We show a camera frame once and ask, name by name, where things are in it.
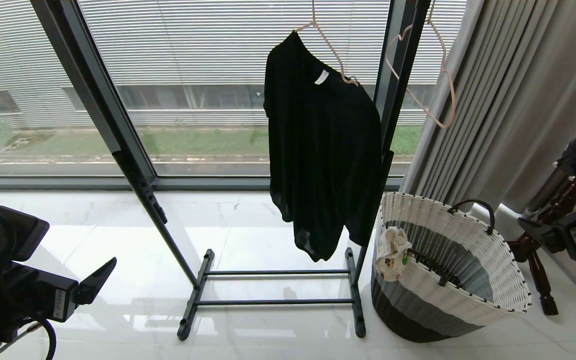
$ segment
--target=gray curtain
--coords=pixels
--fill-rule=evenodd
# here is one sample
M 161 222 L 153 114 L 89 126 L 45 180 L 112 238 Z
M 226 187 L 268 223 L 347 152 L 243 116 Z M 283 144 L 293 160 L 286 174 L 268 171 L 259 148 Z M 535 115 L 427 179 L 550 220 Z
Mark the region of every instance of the gray curtain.
M 543 202 L 561 181 L 551 164 L 576 137 L 576 1 L 471 1 L 451 61 L 455 122 L 426 121 L 402 191 L 518 213 Z M 431 109 L 446 121 L 438 88 Z

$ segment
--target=tile floor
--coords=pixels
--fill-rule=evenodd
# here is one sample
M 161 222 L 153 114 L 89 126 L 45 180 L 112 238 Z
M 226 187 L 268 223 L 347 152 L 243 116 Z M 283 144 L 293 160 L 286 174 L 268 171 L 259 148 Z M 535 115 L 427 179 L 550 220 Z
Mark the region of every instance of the tile floor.
M 214 269 L 339 269 L 336 254 L 313 263 L 293 244 L 265 193 L 160 192 L 168 228 L 190 266 L 198 269 L 207 248 Z M 576 360 L 576 287 L 548 255 L 542 256 L 560 315 L 546 317 L 535 298 L 521 319 L 432 344 L 397 337 L 375 313 L 370 296 L 370 257 L 361 274 L 367 335 L 354 333 L 350 307 L 266 307 L 199 310 L 187 341 L 176 337 L 192 287 L 134 194 L 128 192 L 1 192 L 0 205 L 50 222 L 50 231 L 27 262 L 82 279 L 116 256 L 117 267 L 92 305 L 66 323 L 55 323 L 57 360 L 175 359 L 549 359 Z M 528 265 L 520 264 L 526 275 Z M 526 276 L 534 291 L 530 276 Z M 347 297 L 345 278 L 217 280 L 204 299 L 307 299 Z M 37 331 L 0 358 L 43 359 L 48 342 Z

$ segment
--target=empty clothes hanger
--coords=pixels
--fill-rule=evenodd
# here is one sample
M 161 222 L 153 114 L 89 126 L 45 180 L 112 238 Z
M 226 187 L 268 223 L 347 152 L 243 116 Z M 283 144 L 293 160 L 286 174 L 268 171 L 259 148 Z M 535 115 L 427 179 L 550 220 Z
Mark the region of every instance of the empty clothes hanger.
M 437 36 L 437 39 L 439 39 L 439 45 L 441 45 L 441 50 L 443 52 L 443 54 L 441 55 L 441 67 L 439 71 L 441 71 L 441 73 L 446 74 L 446 76 L 448 77 L 448 86 L 450 86 L 450 117 L 448 117 L 448 123 L 443 124 L 441 123 L 441 121 L 437 120 L 437 118 L 430 113 L 427 107 L 425 107 L 421 103 L 421 101 L 418 100 L 418 98 L 415 96 L 414 93 L 412 93 L 412 91 L 410 91 L 408 88 L 406 88 L 406 91 L 410 95 L 410 97 L 414 100 L 414 102 L 419 105 L 419 107 L 423 110 L 423 112 L 425 112 L 425 114 L 430 119 L 432 119 L 435 122 L 435 124 L 437 124 L 437 126 L 439 126 L 441 129 L 446 129 L 450 127 L 450 125 L 452 125 L 453 122 L 455 121 L 455 114 L 457 113 L 457 97 L 455 96 L 455 82 L 453 81 L 453 76 L 450 73 L 450 71 L 446 69 L 446 56 L 448 55 L 448 51 L 446 50 L 446 44 L 444 43 L 444 39 L 442 38 L 441 34 L 439 34 L 439 30 L 437 29 L 435 23 L 433 23 L 432 20 L 434 9 L 435 9 L 435 2 L 433 1 L 432 5 L 430 6 L 430 12 L 428 13 L 428 19 L 425 21 L 425 23 L 430 25 L 430 27 L 432 27 L 432 31 Z M 391 64 L 391 62 L 388 60 L 387 54 L 390 53 L 391 46 L 393 46 L 393 43 L 395 43 L 395 41 L 402 41 L 408 34 L 409 30 L 411 29 L 412 25 L 407 26 L 403 30 L 403 32 L 395 36 L 395 38 L 392 39 L 388 44 L 388 46 L 386 47 L 386 58 L 385 58 L 386 64 L 388 64 L 390 71 L 392 71 L 393 75 L 395 76 L 395 78 L 397 78 L 397 80 L 400 79 L 400 76 L 397 74 L 397 71 L 395 71 L 395 69 L 393 68 L 393 64 Z
M 339 54 L 337 53 L 337 51 L 335 50 L 333 45 L 330 43 L 328 37 L 326 37 L 326 34 L 324 34 L 324 31 L 322 30 L 320 25 L 317 23 L 317 17 L 315 16 L 315 0 L 312 0 L 312 19 L 308 23 L 306 23 L 306 25 L 296 28 L 295 32 L 300 32 L 301 30 L 304 30 L 308 27 L 314 27 L 315 29 L 317 29 L 317 31 L 319 32 L 321 37 L 324 39 L 324 41 L 326 42 L 326 44 L 328 45 L 330 50 L 332 50 L 334 57 L 336 57 L 336 61 L 339 62 L 339 68 L 341 69 L 341 71 L 340 71 L 341 72 L 341 80 L 343 80 L 343 82 L 345 82 L 346 84 L 354 84 L 354 86 L 358 87 L 359 82 L 357 82 L 357 80 L 346 78 L 346 73 L 344 71 L 344 63 L 341 61 L 341 57 L 339 56 Z

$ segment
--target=green lawn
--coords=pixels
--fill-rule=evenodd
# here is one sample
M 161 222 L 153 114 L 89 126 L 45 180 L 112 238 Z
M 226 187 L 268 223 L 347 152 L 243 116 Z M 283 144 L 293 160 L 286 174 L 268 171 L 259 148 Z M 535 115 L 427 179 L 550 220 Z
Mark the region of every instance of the green lawn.
M 401 125 L 391 149 L 396 155 L 413 155 L 421 125 Z M 151 157 L 157 155 L 267 155 L 265 129 L 140 129 L 137 131 Z M 0 130 L 0 155 L 54 156 L 108 155 L 96 130 Z

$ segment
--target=white corrugated wall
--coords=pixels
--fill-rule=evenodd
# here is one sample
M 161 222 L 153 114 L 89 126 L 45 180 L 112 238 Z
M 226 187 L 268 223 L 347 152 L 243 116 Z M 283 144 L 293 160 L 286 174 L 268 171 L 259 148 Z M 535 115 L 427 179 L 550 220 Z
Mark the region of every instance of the white corrugated wall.
M 263 84 L 266 55 L 309 20 L 310 0 L 80 0 L 86 21 L 116 85 Z M 389 0 L 316 0 L 317 19 L 341 55 L 347 74 L 374 84 Z M 434 22 L 450 46 L 466 0 L 439 0 Z M 316 30 L 301 34 L 309 50 L 338 68 Z M 441 48 L 424 30 L 411 84 L 434 84 Z M 29 0 L 0 0 L 0 91 L 20 114 L 0 121 L 20 128 L 92 126 L 62 88 L 70 81 Z M 137 126 L 263 125 L 263 110 L 129 111 Z M 402 112 L 400 123 L 423 114 Z

